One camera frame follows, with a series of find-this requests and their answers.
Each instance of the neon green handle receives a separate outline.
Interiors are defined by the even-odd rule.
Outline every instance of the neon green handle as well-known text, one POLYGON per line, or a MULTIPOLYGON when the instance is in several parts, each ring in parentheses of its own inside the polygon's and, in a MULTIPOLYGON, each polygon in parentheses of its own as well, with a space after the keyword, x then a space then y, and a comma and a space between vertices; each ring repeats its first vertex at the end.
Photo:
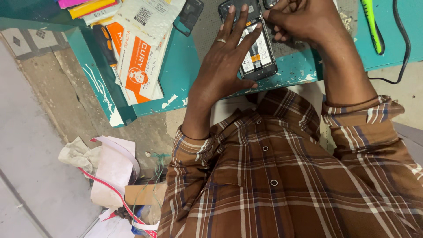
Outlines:
POLYGON ((376 20, 374 19, 373 13, 373 1, 372 0, 361 0, 361 4, 364 8, 367 21, 369 23, 370 35, 373 41, 373 46, 379 55, 383 55, 385 52, 385 42, 383 41, 382 35, 377 27, 376 20))

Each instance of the pink paper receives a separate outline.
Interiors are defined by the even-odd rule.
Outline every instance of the pink paper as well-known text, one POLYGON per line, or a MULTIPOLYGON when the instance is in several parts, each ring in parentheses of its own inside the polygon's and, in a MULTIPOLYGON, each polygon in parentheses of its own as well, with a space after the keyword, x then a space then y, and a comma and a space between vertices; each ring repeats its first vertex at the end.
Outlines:
POLYGON ((58 0, 58 3, 61 9, 65 9, 88 1, 89 0, 58 0))

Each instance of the concrete floor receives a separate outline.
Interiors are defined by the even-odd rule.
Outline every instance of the concrete floor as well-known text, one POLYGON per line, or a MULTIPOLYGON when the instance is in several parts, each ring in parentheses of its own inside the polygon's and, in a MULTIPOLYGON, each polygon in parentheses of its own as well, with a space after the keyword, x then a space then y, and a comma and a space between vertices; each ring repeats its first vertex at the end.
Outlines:
MULTIPOLYGON (((135 141, 142 169, 154 167, 154 160, 147 158, 145 151, 171 152, 173 138, 167 134, 166 113, 145 116, 123 128, 110 126, 70 48, 17 63, 65 142, 80 136, 93 148, 101 143, 89 140, 101 135, 135 141)), ((176 131, 179 125, 172 117, 169 123, 176 131)))
MULTIPOLYGON (((100 206, 82 173, 57 159, 64 143, 1 42, 0 59, 0 176, 49 237, 80 237, 100 206)), ((0 182, 0 237, 41 238, 12 198, 0 182)))
MULTIPOLYGON (((112 128, 102 111, 78 61, 70 48, 36 56, 25 61, 16 60, 19 68, 32 86, 42 107, 65 142, 80 136, 90 147, 100 145, 89 142, 92 137, 107 135, 135 141, 136 157, 141 169, 149 175, 154 168, 154 159, 145 156, 145 151, 170 153, 174 135, 182 123, 185 108, 156 113, 138 118, 129 126, 112 128)), ((423 62, 411 63, 407 67, 401 84, 392 86, 380 80, 373 84, 380 94, 391 95, 406 107, 406 113, 394 121, 423 129, 421 111, 412 110, 423 96, 423 62)), ((399 66, 369 72, 369 76, 397 78, 399 66)), ((323 82, 310 83, 323 88, 323 82)), ((322 125, 322 145, 333 151, 330 130, 322 125)))

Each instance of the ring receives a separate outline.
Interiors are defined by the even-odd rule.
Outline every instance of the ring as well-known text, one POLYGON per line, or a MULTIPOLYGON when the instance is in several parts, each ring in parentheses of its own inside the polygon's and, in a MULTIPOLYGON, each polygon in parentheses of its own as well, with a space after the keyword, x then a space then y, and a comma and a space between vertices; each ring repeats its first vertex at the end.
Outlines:
POLYGON ((226 40, 224 40, 224 39, 222 39, 222 38, 217 39, 217 41, 218 41, 218 42, 223 42, 223 43, 226 43, 226 40))

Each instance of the battery label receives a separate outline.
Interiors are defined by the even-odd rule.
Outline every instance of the battery label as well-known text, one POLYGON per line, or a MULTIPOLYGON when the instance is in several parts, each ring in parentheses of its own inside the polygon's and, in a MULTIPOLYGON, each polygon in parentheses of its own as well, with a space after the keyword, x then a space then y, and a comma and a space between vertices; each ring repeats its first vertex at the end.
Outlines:
MULTIPOLYGON (((256 26, 257 24, 247 26, 247 28, 244 29, 239 42, 241 43, 244 37, 252 32, 256 26)), ((260 36, 245 55, 244 61, 242 62, 242 69, 244 70, 244 73, 248 73, 271 62, 272 59, 270 58, 269 49, 266 46, 266 39, 263 35, 263 31, 261 31, 260 36)))

